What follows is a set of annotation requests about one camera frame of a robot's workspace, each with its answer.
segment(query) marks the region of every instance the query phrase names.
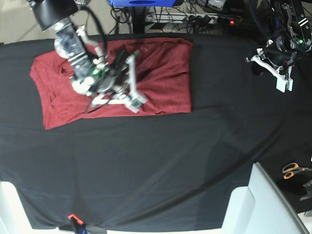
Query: black table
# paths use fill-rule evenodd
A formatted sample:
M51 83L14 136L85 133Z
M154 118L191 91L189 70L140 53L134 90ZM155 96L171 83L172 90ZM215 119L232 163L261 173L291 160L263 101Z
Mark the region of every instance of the black table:
M290 160L312 155L311 62L294 69L293 92L254 77L257 45L210 35L116 35L109 40L182 37L191 56L191 114L84 119L45 131L33 58L52 40L0 47L0 179L12 182L33 228L69 223L74 212L108 230L171 232L220 228L232 190L260 161L298 212L303 180L285 184Z

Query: blue object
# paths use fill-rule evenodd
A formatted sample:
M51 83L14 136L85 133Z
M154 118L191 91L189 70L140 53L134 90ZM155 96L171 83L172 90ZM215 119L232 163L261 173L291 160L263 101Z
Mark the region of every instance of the blue object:
M183 0L108 0L108 3L116 7L125 6L179 6Z

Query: scissors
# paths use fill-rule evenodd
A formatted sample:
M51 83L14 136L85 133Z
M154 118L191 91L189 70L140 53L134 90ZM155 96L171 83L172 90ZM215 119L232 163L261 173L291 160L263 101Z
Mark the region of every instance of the scissors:
M312 168L310 167L299 167L298 163L292 162L285 166L282 170L284 174L284 179L290 179L292 178L295 174L298 174L300 172L305 172L305 171L312 171Z

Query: cloth fold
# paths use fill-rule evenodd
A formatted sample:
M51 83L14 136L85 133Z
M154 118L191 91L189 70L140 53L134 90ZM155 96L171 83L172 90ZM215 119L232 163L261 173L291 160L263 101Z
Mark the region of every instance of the cloth fold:
M34 59L30 77L38 89L43 126L52 129L81 118L153 116L191 112L189 60L192 43L184 39L149 38L108 42L108 62L126 49L129 54L139 50L136 58L137 89L148 100L133 113L124 105L107 105L85 114L90 100L77 94L69 77L73 70L56 51Z

